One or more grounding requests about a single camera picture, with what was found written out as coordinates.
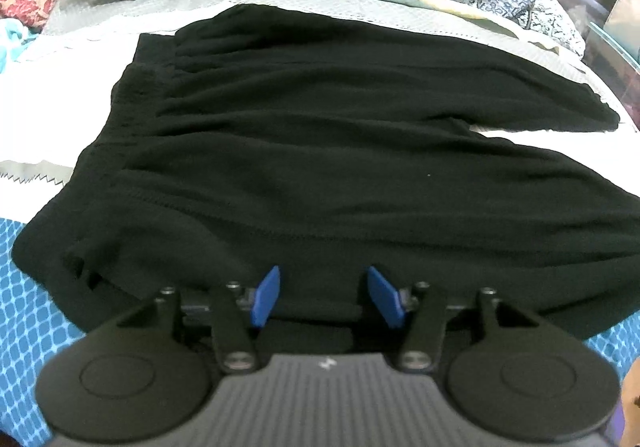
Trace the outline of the black pants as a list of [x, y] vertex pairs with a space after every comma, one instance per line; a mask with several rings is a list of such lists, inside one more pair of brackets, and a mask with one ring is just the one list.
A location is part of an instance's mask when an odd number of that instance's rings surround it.
[[612, 132], [586, 85], [460, 38], [238, 5], [143, 34], [14, 262], [91, 330], [159, 289], [283, 276], [282, 314], [491, 287], [586, 339], [639, 308], [639, 201], [482, 129]]

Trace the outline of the patterned teal beige bedsheet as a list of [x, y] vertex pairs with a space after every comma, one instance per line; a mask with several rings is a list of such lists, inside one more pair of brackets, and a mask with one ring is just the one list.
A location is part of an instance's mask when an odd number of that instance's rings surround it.
[[550, 37], [495, 14], [452, 0], [58, 0], [42, 34], [1, 73], [1, 432], [22, 446], [49, 440], [35, 403], [36, 375], [80, 333], [12, 264], [12, 243], [98, 136], [139, 34], [174, 34], [242, 3], [476, 40], [586, 82], [620, 114], [615, 132], [483, 133], [563, 152], [639, 196], [639, 129], [608, 86]]

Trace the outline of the teal white patterned pillow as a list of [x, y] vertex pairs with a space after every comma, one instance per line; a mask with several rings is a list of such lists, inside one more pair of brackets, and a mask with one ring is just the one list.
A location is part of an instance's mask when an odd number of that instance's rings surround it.
[[6, 72], [21, 57], [28, 45], [39, 35], [14, 18], [0, 19], [0, 73]]

